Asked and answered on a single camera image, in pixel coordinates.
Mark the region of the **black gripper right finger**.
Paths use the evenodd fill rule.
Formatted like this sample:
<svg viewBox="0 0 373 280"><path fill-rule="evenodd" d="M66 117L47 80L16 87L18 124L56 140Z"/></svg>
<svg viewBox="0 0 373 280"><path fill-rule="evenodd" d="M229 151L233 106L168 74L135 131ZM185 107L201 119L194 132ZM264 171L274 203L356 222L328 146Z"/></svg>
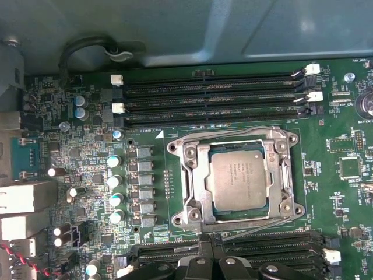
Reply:
<svg viewBox="0 0 373 280"><path fill-rule="evenodd" d="M309 276L278 262L253 269L244 258L228 256L220 235L212 236L214 267L219 279L309 279Z"/></svg>

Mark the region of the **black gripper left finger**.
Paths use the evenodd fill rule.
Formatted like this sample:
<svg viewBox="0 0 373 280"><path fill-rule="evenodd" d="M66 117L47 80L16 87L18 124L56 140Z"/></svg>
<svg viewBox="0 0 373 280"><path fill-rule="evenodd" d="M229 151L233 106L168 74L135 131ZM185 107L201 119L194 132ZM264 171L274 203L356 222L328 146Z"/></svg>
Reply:
<svg viewBox="0 0 373 280"><path fill-rule="evenodd" d="M124 279L212 279L212 235L198 241L135 245L125 255Z"/></svg>

